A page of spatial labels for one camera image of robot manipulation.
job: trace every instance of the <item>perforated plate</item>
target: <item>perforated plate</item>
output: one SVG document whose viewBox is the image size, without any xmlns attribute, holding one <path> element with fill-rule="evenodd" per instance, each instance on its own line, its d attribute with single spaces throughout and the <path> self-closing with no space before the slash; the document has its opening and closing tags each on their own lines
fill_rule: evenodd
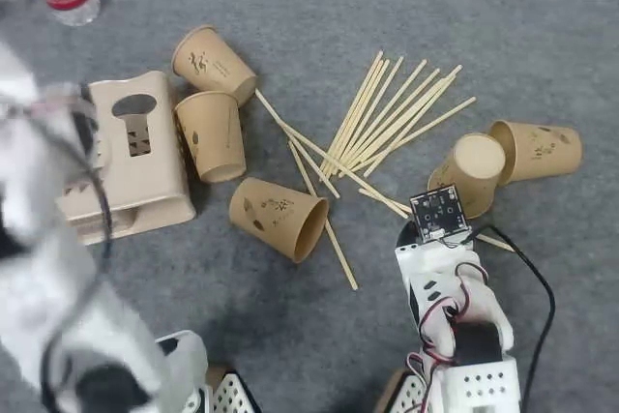
<svg viewBox="0 0 619 413">
<path fill-rule="evenodd" d="M 425 393 L 422 381 L 414 374 L 407 374 L 389 413 L 404 413 L 410 410 L 413 405 L 422 402 Z"/>
<path fill-rule="evenodd" d="M 445 387 L 447 405 L 452 407 L 517 405 L 520 400 L 516 360 L 511 357 L 503 362 L 446 369 Z"/>
<path fill-rule="evenodd" d="M 214 413 L 254 413 L 241 379 L 234 373 L 223 377 L 213 396 Z"/>
</svg>

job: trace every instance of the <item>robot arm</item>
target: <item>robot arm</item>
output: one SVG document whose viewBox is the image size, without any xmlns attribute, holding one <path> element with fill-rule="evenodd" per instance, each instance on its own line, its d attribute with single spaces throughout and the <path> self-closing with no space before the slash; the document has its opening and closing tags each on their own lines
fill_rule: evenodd
<svg viewBox="0 0 619 413">
<path fill-rule="evenodd" d="M 426 192 L 412 203 L 414 221 L 400 233 L 395 252 L 422 340 L 413 357 L 427 386 L 420 411 L 519 412 L 516 361 L 507 354 L 514 331 L 480 257 L 464 243 L 470 227 L 455 188 Z"/>
</svg>

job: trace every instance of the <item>black cable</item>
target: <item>black cable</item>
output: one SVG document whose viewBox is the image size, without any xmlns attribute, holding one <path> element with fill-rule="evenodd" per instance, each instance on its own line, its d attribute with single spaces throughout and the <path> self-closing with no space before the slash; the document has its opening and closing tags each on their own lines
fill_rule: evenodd
<svg viewBox="0 0 619 413">
<path fill-rule="evenodd" d="M 531 396 L 531 386 L 533 385 L 533 379 L 535 378 L 535 372 L 537 369 L 537 365 L 538 365 L 538 362 L 540 361 L 540 354 L 542 353 L 542 347 L 544 346 L 545 339 L 548 333 L 550 332 L 550 327 L 552 326 L 552 321 L 554 319 L 554 314 L 556 312 L 556 302 L 554 300 L 554 292 L 552 292 L 552 288 L 550 287 L 550 284 L 548 284 L 548 281 L 545 280 L 542 273 L 540 273 L 540 271 L 536 268 L 536 266 L 529 259 L 529 257 L 526 256 L 524 252 L 521 251 L 516 244 L 514 244 L 514 241 L 512 241 L 512 239 L 510 239 L 510 237 L 507 234 L 501 231 L 494 224 L 486 224 L 479 228 L 474 229 L 473 232 L 471 232 L 468 236 L 466 236 L 466 238 L 461 243 L 466 244 L 467 242 L 472 241 L 485 229 L 491 229 L 492 231 L 494 231 L 501 239 L 503 239 L 508 245 L 510 245 L 512 249 L 514 249 L 516 254 L 524 262 L 524 264 L 533 272 L 535 277 L 540 281 L 540 283 L 542 284 L 542 286 L 544 287 L 548 295 L 548 300 L 550 303 L 550 309 L 548 311 L 548 316 L 546 318 L 544 328 L 542 329 L 542 332 L 540 333 L 540 338 L 538 339 L 538 343 L 536 344 L 535 350 L 533 351 L 531 365 L 529 366 L 529 372 L 527 373 L 526 382 L 524 384 L 521 411 L 522 413 L 526 413 L 528 410 L 529 399 Z"/>
<path fill-rule="evenodd" d="M 99 267 L 93 279 L 81 292 L 81 295 L 75 302 L 74 307 L 67 315 L 65 315 L 58 327 L 52 333 L 51 338 L 49 338 L 49 341 L 45 345 L 43 357 L 41 359 L 39 370 L 39 375 L 41 378 L 41 402 L 49 413 L 62 413 L 58 408 L 55 388 L 52 387 L 50 382 L 51 356 L 53 355 L 53 351 L 60 342 L 63 334 L 65 334 L 66 331 L 74 325 L 76 320 L 82 315 L 84 310 L 93 300 L 103 283 L 103 275 L 109 270 L 112 248 L 112 216 L 109 209 L 107 196 L 105 195 L 105 190 L 103 189 L 103 184 L 96 171 L 91 167 L 86 158 L 77 149 L 75 149 L 69 141 L 51 132 L 40 121 L 34 118 L 27 118 L 27 120 L 46 141 L 56 147 L 56 149 L 62 152 L 63 155 L 69 157 L 84 172 L 93 184 L 93 188 L 95 190 L 95 194 L 97 195 L 97 199 L 99 200 L 103 215 L 103 250 L 101 253 Z"/>
</svg>

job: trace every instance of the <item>cup rim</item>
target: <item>cup rim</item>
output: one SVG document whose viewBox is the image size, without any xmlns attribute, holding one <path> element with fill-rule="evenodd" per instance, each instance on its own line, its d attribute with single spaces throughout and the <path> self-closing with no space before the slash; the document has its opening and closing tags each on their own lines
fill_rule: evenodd
<svg viewBox="0 0 619 413">
<path fill-rule="evenodd" d="M 453 147 L 453 149 L 452 149 L 452 154 L 453 154 L 453 156 L 454 156 L 454 162 L 455 162 L 456 164 L 458 164 L 458 163 L 457 163 L 457 160 L 456 160 L 456 148 L 457 148 L 457 146 L 460 144 L 460 142 L 461 142 L 463 139 L 465 139 L 466 137 L 470 137 L 470 136 L 477 136 L 477 137 L 481 136 L 481 137 L 483 137 L 484 139 L 486 139 L 486 140 L 488 140 L 488 141 L 490 141 L 490 142 L 492 142 L 492 143 L 496 144 L 496 145 L 497 145 L 497 146 L 501 149 L 501 153 L 503 154 L 503 168 L 501 168 L 501 170 L 499 171 L 499 179 L 500 179 L 501 174 L 503 173 L 503 170 L 505 169 L 505 161 L 507 160 L 507 156 L 506 156 L 506 154 L 505 154 L 505 149 L 503 148 L 503 146 L 499 143 L 499 141 L 498 141 L 498 140 L 496 140 L 496 139 L 495 139 L 494 137 L 492 137 L 490 134 L 486 134 L 486 133 L 468 133 L 468 134 L 463 135 L 460 139 L 458 139 L 458 140 L 456 141 L 456 144 L 454 144 L 454 147 Z M 493 175 L 493 176 L 487 176 L 487 177 L 482 177 L 482 178 L 481 178 L 481 177 L 479 177 L 479 176 L 473 176 L 471 173 L 469 173 L 469 172 L 467 172 L 466 170 L 464 170 L 461 166 L 459 167 L 459 169 L 460 169 L 460 170 L 462 170 L 462 172 L 463 172 L 463 173 L 465 173 L 466 175 L 470 176 L 471 178 L 473 178 L 473 179 L 477 179 L 477 180 L 480 180 L 480 181 L 486 181 L 486 180 L 488 180 L 488 179 L 492 179 L 494 176 L 496 176 L 496 175 Z"/>
<path fill-rule="evenodd" d="M 503 147 L 503 144 L 499 142 L 499 145 L 503 147 L 503 152 L 505 152 L 505 166 L 503 167 L 501 174 L 499 174 L 498 186 L 505 186 L 510 183 L 510 181 L 512 180 L 512 176 L 514 176 L 514 170 L 516 169 L 516 160 L 518 157 L 518 147 L 516 144 L 516 139 L 514 138 L 514 128 L 512 128 L 512 125 L 510 125 L 510 122 L 507 120 L 496 120 L 494 123 L 492 123 L 492 126 L 490 126 L 490 131 L 488 131 L 488 135 L 490 137 L 493 137 L 498 142 L 498 139 L 493 135 L 494 129 L 498 127 L 504 127 L 507 130 L 507 133 L 511 138 L 512 145 L 514 146 L 513 160 L 512 163 L 508 164 L 507 151 L 505 150 L 505 147 Z"/>
<path fill-rule="evenodd" d="M 174 113 L 178 114 L 178 110 L 180 109 L 181 105 L 187 103 L 188 101 L 190 101 L 194 97 L 204 97 L 206 95 L 215 95 L 215 94 L 223 94 L 223 95 L 231 98 L 236 103 L 237 108 L 238 108 L 239 101 L 237 101 L 236 97 L 234 97 L 232 94 L 229 94 L 229 93 L 227 93 L 225 91 L 201 91 L 201 92 L 196 92 L 195 94 L 191 94 L 190 96 L 185 97 L 180 102 L 178 102 L 176 104 L 176 106 L 174 107 Z"/>
<path fill-rule="evenodd" d="M 215 26 L 213 26 L 211 24 L 203 24 L 201 26 L 193 28 L 189 33 L 187 33 L 185 35 L 185 37 L 181 40 L 181 42 L 179 42 L 178 45 L 176 45 L 176 48 L 174 49 L 174 53 L 172 54 L 171 68 L 172 68 L 172 72 L 174 74 L 176 74 L 177 76 L 179 74 L 176 73 L 176 69 L 174 67 L 174 63 L 176 62 L 176 56 L 178 55 L 178 52 L 180 51 L 181 47 L 189 40 L 189 38 L 191 36 L 193 36 L 198 31 L 202 31 L 203 29 L 212 29 L 215 33 L 217 33 L 217 30 L 215 29 Z"/>
</svg>

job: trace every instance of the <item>red wire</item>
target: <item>red wire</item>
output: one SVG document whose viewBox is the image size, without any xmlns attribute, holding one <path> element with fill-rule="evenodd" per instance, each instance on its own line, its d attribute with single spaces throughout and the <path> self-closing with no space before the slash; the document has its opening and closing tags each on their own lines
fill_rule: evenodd
<svg viewBox="0 0 619 413">
<path fill-rule="evenodd" d="M 435 311 L 435 310 L 438 308 L 438 306 L 439 306 L 440 304 L 442 304 L 442 303 L 443 303 L 443 302 L 445 302 L 446 300 L 450 300 L 450 299 L 451 299 L 451 300 L 453 300 L 453 301 L 454 301 L 454 303 L 455 303 L 455 307 L 456 307 L 456 308 L 455 308 L 455 310 L 456 310 L 456 313 L 459 313 L 459 308 L 457 307 L 457 302 L 456 302 L 456 299 L 454 299 L 454 297 L 443 297 L 443 298 L 438 299 L 436 302 L 434 302 L 434 303 L 430 306 L 430 308 L 429 308 L 429 309 L 427 309 L 426 314 L 424 314 L 424 316 L 422 317 L 422 320 L 419 322 L 419 326 L 417 327 L 417 331 L 419 332 L 419 337 L 420 337 L 420 339 L 422 340 L 422 342 L 423 342 L 425 345 L 428 345 L 428 346 L 430 346 L 430 347 L 434 347 L 434 346 L 435 346 L 435 345 L 434 345 L 434 343 L 433 343 L 433 342 L 431 342 L 429 339 L 426 339 L 426 336 L 424 335 L 424 332 L 423 332 L 424 323 L 426 323 L 426 321 L 427 321 L 427 319 L 429 318 L 429 316 L 431 315 L 431 313 L 432 313 L 433 311 Z"/>
<path fill-rule="evenodd" d="M 473 263 L 472 261 L 462 261 L 462 262 L 458 263 L 458 265 L 454 269 L 454 273 L 456 274 L 456 276 L 461 278 L 461 275 L 459 274 L 458 270 L 459 270 L 460 266 L 462 266 L 462 265 L 468 265 L 470 267 L 475 268 L 477 271 L 479 271 L 482 274 L 482 278 L 484 279 L 484 284 L 487 285 L 487 281 L 488 281 L 488 273 L 487 273 L 487 271 L 484 269 L 484 267 L 478 265 L 477 263 Z"/>
<path fill-rule="evenodd" d="M 427 410 L 427 401 L 429 400 L 429 391 L 432 388 L 432 381 L 434 380 L 434 372 L 438 367 L 438 363 L 432 365 L 432 368 L 429 369 L 429 380 L 427 382 L 426 393 L 424 394 L 424 399 L 422 400 L 422 409 L 421 413 L 426 413 Z"/>
</svg>

